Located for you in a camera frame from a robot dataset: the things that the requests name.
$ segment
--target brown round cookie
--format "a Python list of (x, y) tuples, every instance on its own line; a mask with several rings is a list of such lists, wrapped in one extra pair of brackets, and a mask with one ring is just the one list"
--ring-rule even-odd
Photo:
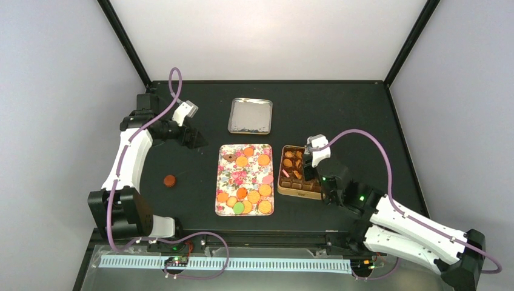
[(167, 175), (164, 178), (164, 185), (166, 185), (166, 187), (173, 187), (175, 185), (175, 183), (176, 183), (176, 178), (173, 175)]
[(288, 168), (291, 168), (293, 167), (293, 162), (291, 162), (290, 159), (284, 159), (284, 166), (288, 167)]

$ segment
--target biscuit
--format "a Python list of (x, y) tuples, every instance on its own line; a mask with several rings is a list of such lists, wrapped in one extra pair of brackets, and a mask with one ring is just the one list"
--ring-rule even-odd
[(271, 213), (271, 211), (272, 211), (272, 204), (268, 200), (262, 200), (261, 203), (259, 203), (258, 207), (259, 207), (259, 211), (264, 214)]
[(270, 185), (261, 185), (259, 187), (259, 193), (262, 196), (264, 196), (264, 197), (271, 196), (271, 194), (272, 194), (272, 187)]
[(248, 164), (248, 159), (245, 156), (239, 156), (236, 159), (236, 165), (238, 165), (238, 167), (245, 167), (247, 164)]
[(229, 194), (227, 192), (220, 192), (218, 194), (217, 200), (220, 203), (227, 202), (227, 199), (229, 198)]
[(270, 156), (262, 154), (257, 158), (257, 162), (259, 162), (259, 166), (267, 166), (270, 164)]
[(301, 179), (302, 175), (298, 171), (293, 171), (293, 174), (295, 174), (297, 179)]
[(283, 163), (284, 163), (284, 166), (286, 166), (286, 167), (288, 167), (288, 168), (289, 168), (289, 167), (293, 167), (293, 162), (291, 162), (291, 160), (290, 160), (290, 159), (284, 159), (284, 162), (283, 162)]
[(259, 200), (261, 199), (261, 194), (257, 191), (250, 191), (250, 193), (248, 193), (248, 201), (250, 201), (251, 203), (255, 204), (257, 202), (259, 202)]
[(248, 214), (250, 213), (250, 211), (252, 211), (252, 204), (250, 203), (250, 201), (243, 201), (242, 202), (243, 206), (244, 206), (244, 210), (242, 211), (242, 214)]
[(238, 202), (238, 199), (236, 198), (236, 196), (230, 196), (229, 199), (227, 200), (227, 206), (234, 207), (234, 204), (236, 204), (237, 202)]

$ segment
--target black frame edge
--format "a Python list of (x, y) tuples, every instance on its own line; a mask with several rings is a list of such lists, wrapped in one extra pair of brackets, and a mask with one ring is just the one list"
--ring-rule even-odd
[(414, 169), (414, 163), (412, 163), (412, 157), (410, 156), (409, 148), (407, 147), (407, 141), (405, 140), (405, 135), (403, 134), (403, 129), (400, 124), (400, 119), (398, 118), (398, 112), (396, 111), (393, 95), (391, 95), (391, 91), (389, 90), (389, 86), (387, 84), (384, 84), (384, 89), (385, 93), (387, 94), (389, 104), (391, 105), (391, 110), (393, 110), (393, 116), (395, 117), (396, 127), (398, 128), (403, 149), (407, 157), (407, 162), (409, 163), (409, 168), (412, 173), (412, 179), (414, 180), (414, 184), (416, 186), (416, 192), (418, 193), (419, 200), (421, 201), (421, 208), (423, 211), (422, 214), (430, 218), (429, 209), (427, 207), (427, 201), (425, 201), (425, 197), (423, 196), (423, 192), (421, 191), (421, 186), (419, 185), (418, 174), (416, 174), (416, 170)]
[[(259, 79), (259, 80), (183, 80), (184, 84), (383, 84), (382, 80), (288, 80), (288, 79)], [(154, 80), (152, 86), (156, 84), (168, 84), (168, 80)]]
[(79, 268), (79, 272), (77, 274), (77, 278), (75, 279), (75, 284), (73, 285), (73, 291), (81, 291), (82, 285), (84, 284), (85, 274), (87, 273), (87, 269), (89, 268), (89, 263), (91, 261), (91, 257), (93, 256), (93, 251), (95, 250), (95, 246), (97, 244), (105, 244), (106, 242), (101, 238), (100, 233), (97, 228), (94, 228), (91, 237), (89, 238), (89, 242), (85, 249), (84, 258), (82, 259), (81, 266)]
[(123, 46), (123, 49), (125, 49), (125, 52), (129, 56), (128, 58), (134, 65), (136, 71), (138, 72), (141, 81), (143, 82), (145, 87), (148, 88), (152, 81), (150, 80), (150, 77), (148, 76), (143, 66), (143, 63), (139, 59), (139, 56), (136, 53), (136, 49), (132, 45), (132, 42), (130, 42), (127, 32), (123, 28), (121, 21), (119, 20), (116, 12), (114, 11), (114, 7), (112, 6), (109, 0), (98, 0), (98, 4), (100, 4), (100, 7), (102, 7), (102, 10), (104, 11), (105, 16), (109, 20), (109, 23), (111, 23), (111, 26), (114, 32), (116, 33), (116, 36), (118, 36), (118, 39), (121, 45)]
[(405, 61), (407, 60), (410, 51), (416, 44), (416, 41), (421, 35), (421, 32), (423, 32), (423, 29), (430, 20), (430, 17), (435, 11), (435, 8), (437, 8), (439, 1), (440, 0), (427, 0), (427, 2), (425, 3), (425, 6), (421, 10), (418, 19), (414, 23), (414, 26), (412, 27), (409, 33), (409, 36), (405, 40), (405, 43), (403, 43), (400, 53), (398, 53), (398, 56), (396, 57), (395, 62), (393, 63), (393, 66), (391, 67), (387, 76), (385, 77), (384, 83), (387, 87), (390, 87), (393, 84), (393, 81), (400, 72), (403, 63), (405, 63)]

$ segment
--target white wall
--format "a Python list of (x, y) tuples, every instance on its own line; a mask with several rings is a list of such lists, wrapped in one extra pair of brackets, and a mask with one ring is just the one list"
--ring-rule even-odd
[(113, 0), (152, 80), (383, 80), (426, 0)]
[[(514, 2), (441, 1), (392, 86), (432, 218), (486, 235), (514, 284)], [(491, 269), (487, 262), (485, 269)]]
[(121, 119), (144, 88), (96, 1), (0, 8), (2, 290), (71, 290)]

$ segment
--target cookie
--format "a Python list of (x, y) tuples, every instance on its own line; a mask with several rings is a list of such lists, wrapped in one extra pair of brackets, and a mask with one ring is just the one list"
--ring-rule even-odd
[(267, 166), (270, 164), (270, 156), (262, 154), (257, 158), (257, 162), (259, 162), (259, 166)]
[(298, 171), (293, 171), (293, 174), (295, 174), (297, 179), (301, 179), (302, 175)]
[(227, 206), (234, 207), (234, 204), (236, 204), (237, 202), (238, 199), (236, 198), (236, 196), (230, 196), (227, 200)]
[(235, 214), (241, 214), (244, 210), (244, 205), (241, 202), (237, 202), (236, 204), (234, 204), (234, 207), (232, 207), (232, 209), (234, 210)]
[(220, 192), (218, 194), (217, 200), (220, 203), (227, 202), (227, 199), (229, 198), (229, 194), (227, 192)]
[(235, 162), (236, 161), (236, 158), (237, 156), (236, 155), (224, 155), (223, 158), (225, 159), (225, 161), (227, 162)]
[(270, 185), (261, 185), (259, 187), (259, 193), (262, 196), (264, 196), (264, 197), (271, 196), (271, 194), (272, 194), (272, 187)]
[(243, 153), (246, 157), (248, 157), (248, 158), (249, 158), (249, 157), (253, 156), (253, 148), (251, 148), (251, 147), (247, 147), (246, 149), (244, 149), (244, 150), (242, 151), (242, 153)]
[(290, 159), (284, 159), (284, 166), (288, 167), (288, 168), (291, 168), (293, 167), (293, 162), (291, 162)]
[(265, 177), (262, 179), (262, 183), (263, 183), (263, 184), (271, 184), (271, 183), (273, 183), (273, 176), (272, 176), (272, 175), (267, 175), (267, 176), (265, 176)]
[(173, 187), (173, 185), (175, 185), (175, 183), (176, 183), (176, 178), (173, 175), (167, 175), (164, 178), (164, 185), (166, 185), (166, 187)]
[(259, 202), (259, 200), (261, 199), (261, 194), (257, 191), (250, 191), (250, 193), (248, 193), (248, 201), (250, 201), (251, 203), (255, 204), (257, 202)]
[(238, 165), (238, 167), (245, 167), (247, 164), (248, 164), (248, 158), (246, 158), (245, 156), (239, 156), (236, 159), (236, 165)]
[(262, 200), (261, 203), (259, 203), (258, 207), (259, 207), (259, 211), (264, 214), (271, 213), (271, 211), (272, 211), (272, 204), (268, 200)]
[(242, 211), (242, 214), (248, 214), (250, 213), (250, 211), (252, 211), (252, 204), (250, 203), (250, 201), (243, 201), (242, 202), (243, 206), (244, 206), (244, 210)]
[(236, 192), (236, 196), (239, 199), (245, 198), (246, 195), (248, 195), (248, 190), (246, 190), (246, 188), (244, 188), (244, 187), (239, 188), (238, 191)]

